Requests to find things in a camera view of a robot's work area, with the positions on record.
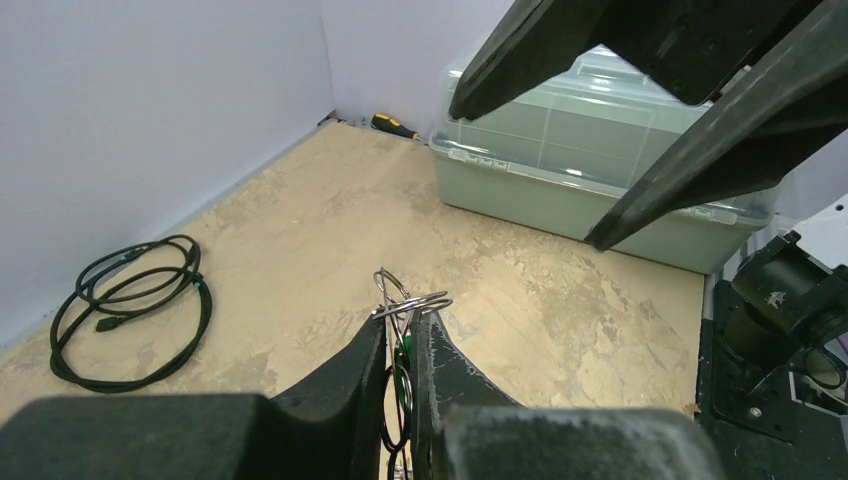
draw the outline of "green plastic container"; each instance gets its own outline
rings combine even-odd
[[[443,202],[582,240],[709,108],[677,101],[604,47],[475,122],[447,106],[462,75],[442,76],[430,138]],[[710,274],[774,215],[771,189],[672,212],[615,250]]]

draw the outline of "bundle of metal rings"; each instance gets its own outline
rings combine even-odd
[[[400,435],[397,441],[391,438],[388,423],[386,421],[385,402],[383,409],[383,433],[382,440],[386,450],[389,451],[389,464],[387,478],[403,478],[409,480],[411,465],[407,462],[406,446],[411,434],[412,405],[415,392],[412,388],[412,379],[409,375],[410,356],[409,349],[412,345],[409,325],[413,318],[428,315],[449,306],[453,301],[445,298],[448,292],[436,292],[420,297],[413,297],[406,287],[394,275],[386,269],[374,272],[374,283],[383,294],[383,304],[372,312],[372,318],[386,319],[388,334],[386,339],[389,345],[391,365],[386,368],[383,377],[383,395],[389,383],[394,385],[395,406],[397,408],[397,421]],[[389,293],[387,284],[395,287],[401,298],[395,299]]]

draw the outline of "yellow and black screwdriver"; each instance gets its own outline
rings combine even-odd
[[[413,132],[404,127],[400,122],[384,113],[378,113],[371,117],[371,126],[386,133],[418,140],[418,132]]]

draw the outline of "worn table surface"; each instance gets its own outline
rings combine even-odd
[[[286,389],[359,329],[383,265],[413,294],[450,291],[454,342],[526,405],[680,410],[694,398],[702,276],[445,206],[412,142],[329,125],[183,233],[203,248],[212,323],[143,394]],[[173,258],[144,256],[117,279]],[[141,377],[188,342],[197,313],[187,292],[112,332],[92,317],[66,358],[83,376]],[[37,397],[87,393],[52,375],[47,338],[45,326],[0,357],[0,421]]]

